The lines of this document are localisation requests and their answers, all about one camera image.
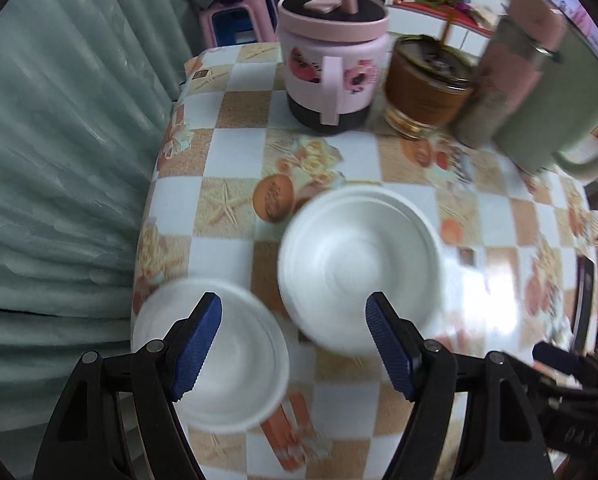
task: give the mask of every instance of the pink thermos bottle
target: pink thermos bottle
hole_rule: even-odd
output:
[[[556,62],[565,33],[565,17],[548,0],[510,0],[473,73],[474,91],[450,132],[471,148],[492,139],[537,85],[543,63]]]
[[[361,126],[388,47],[379,0],[281,0],[277,34],[292,114],[336,134]]]

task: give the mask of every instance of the tablecloth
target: tablecloth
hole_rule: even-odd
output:
[[[378,358],[315,346],[279,296],[284,228],[324,190],[383,186],[439,232],[444,315],[426,336],[454,352],[503,349],[528,362],[538,340],[568,344],[576,256],[594,259],[578,181],[558,168],[531,178],[495,147],[471,150],[443,133],[402,139],[381,121],[380,89],[364,128],[314,137],[288,110],[276,43],[212,49],[188,70],[146,202],[133,316],[166,280],[222,278],[275,314],[291,359],[287,398],[261,427],[230,435],[189,428],[208,478],[378,479],[403,432],[412,405]],[[450,475],[464,402],[457,395],[439,478]]]

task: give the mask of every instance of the green mug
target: green mug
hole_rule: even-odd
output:
[[[598,57],[571,23],[559,56],[494,140],[522,170],[537,174],[558,164],[575,178],[598,175],[598,156],[569,160],[564,152],[598,126]]]

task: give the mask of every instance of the curtain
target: curtain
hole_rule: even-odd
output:
[[[0,13],[0,457],[18,478],[80,355],[129,351],[142,209],[200,50],[185,0],[9,0]]]

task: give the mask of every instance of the white plate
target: white plate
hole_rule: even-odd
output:
[[[275,411],[290,373],[279,325],[248,290],[206,278],[166,283],[142,305],[132,351],[163,338],[173,323],[190,315],[205,292],[221,299],[221,324],[195,387],[175,407],[185,422],[199,430],[239,433]]]
[[[425,216],[380,186],[348,186],[312,199],[279,251],[279,290],[314,342],[350,356],[377,352],[365,300],[383,292],[420,332],[442,305],[441,242]]]

